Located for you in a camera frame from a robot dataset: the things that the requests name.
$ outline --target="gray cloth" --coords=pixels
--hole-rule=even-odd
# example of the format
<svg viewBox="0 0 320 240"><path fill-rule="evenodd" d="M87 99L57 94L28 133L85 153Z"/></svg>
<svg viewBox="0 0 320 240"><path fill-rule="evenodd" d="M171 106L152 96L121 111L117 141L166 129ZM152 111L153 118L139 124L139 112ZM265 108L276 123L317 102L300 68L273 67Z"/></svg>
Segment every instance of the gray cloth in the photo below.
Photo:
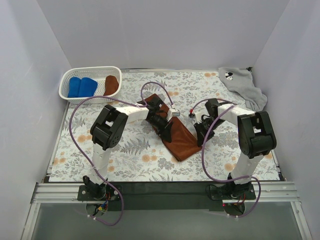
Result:
<svg viewBox="0 0 320 240"><path fill-rule="evenodd" d="M229 91L239 93L245 99L247 108L262 111L267 104L266 95L255 87L252 74L247 69L220 67L219 78Z"/></svg>

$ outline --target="leaf pattern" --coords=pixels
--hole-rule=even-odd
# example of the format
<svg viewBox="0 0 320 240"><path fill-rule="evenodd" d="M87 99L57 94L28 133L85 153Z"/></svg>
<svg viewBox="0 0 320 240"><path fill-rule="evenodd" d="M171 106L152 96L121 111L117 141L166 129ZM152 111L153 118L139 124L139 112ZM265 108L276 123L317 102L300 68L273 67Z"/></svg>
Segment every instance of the leaf pattern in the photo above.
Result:
<svg viewBox="0 0 320 240"><path fill-rule="evenodd" d="M218 72L125 72L122 74L119 99L130 103L141 100L140 88L149 81L166 86L171 99L181 115L179 119L196 136L193 121L189 118L190 108L205 98L222 98L245 108L245 100L237 93L230 92L218 77ZM148 84L143 96L156 93L169 104L163 89ZM118 102L113 107L124 107ZM90 128L104 103L86 104L79 107L72 121L72 132L80 147L89 157L93 154ZM90 173L92 167L79 152L69 135L69 119L75 105L69 105L58 148L52 163L50 182L82 182L82 177ZM206 113L205 103L196 111ZM205 166L208 172L226 179L237 164L240 149L237 127L224 122L216 130L214 137L205 146ZM208 181L198 152L183 162L178 162L163 145L153 128L146 121L127 124L120 142L112 149L108 164L109 181ZM278 180L278 172L272 155L266 156L256 168L254 176L260 180Z"/></svg>

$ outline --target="rolled brown cloth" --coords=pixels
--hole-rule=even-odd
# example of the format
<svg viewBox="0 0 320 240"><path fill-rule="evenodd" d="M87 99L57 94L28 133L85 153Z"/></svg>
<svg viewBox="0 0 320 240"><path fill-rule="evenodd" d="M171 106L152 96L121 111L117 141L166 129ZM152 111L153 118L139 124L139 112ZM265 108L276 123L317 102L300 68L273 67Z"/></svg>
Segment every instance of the rolled brown cloth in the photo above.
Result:
<svg viewBox="0 0 320 240"><path fill-rule="evenodd" d="M105 86L105 92L103 96L110 96L118 90L119 83L115 76L109 75L105 78L104 86Z"/></svg>
<svg viewBox="0 0 320 240"><path fill-rule="evenodd" d="M156 94L151 95L145 100L148 102ZM163 104L158 113L161 117L166 117L169 107L166 104ZM191 134L191 132L183 125L183 123L177 117L172 118L173 125L171 128L171 139L172 142L167 142L162 140L166 148L171 152L171 154L179 161L182 162L192 156L193 154L199 152L201 147L197 145L197 139Z"/></svg>

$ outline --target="white basket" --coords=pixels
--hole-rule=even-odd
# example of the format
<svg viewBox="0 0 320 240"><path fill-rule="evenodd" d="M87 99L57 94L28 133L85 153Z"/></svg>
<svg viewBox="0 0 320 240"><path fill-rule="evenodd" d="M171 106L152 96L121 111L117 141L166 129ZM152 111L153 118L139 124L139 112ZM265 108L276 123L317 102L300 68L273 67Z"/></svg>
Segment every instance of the white basket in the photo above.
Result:
<svg viewBox="0 0 320 240"><path fill-rule="evenodd" d="M119 83L117 91L114 94L108 96L116 99L122 83L121 70L116 66L95 66L70 69L62 76L59 86L59 95L61 98L68 100L71 104L79 104L82 100L86 99L87 97L68 97L69 81L72 77L78 77L80 79L87 77L95 80L98 83L98 87L94 95L103 96L105 93L106 77L109 75L115 76L116 80ZM94 98L84 102L84 104L99 104L109 102L113 102L113 100L107 98Z"/></svg>

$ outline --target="blue towel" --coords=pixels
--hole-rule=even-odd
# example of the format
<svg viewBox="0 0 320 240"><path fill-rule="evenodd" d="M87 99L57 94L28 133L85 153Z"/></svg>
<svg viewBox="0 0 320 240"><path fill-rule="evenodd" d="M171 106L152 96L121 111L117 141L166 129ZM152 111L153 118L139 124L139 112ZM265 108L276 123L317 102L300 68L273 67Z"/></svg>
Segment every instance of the blue towel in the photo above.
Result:
<svg viewBox="0 0 320 240"><path fill-rule="evenodd" d="M84 77L81 79L80 89L79 89L79 98L92 97L97 90L98 83L95 80L92 80L89 77Z"/></svg>
<svg viewBox="0 0 320 240"><path fill-rule="evenodd" d="M77 98L79 95L81 79L74 76L69 81L69 93L68 98Z"/></svg>

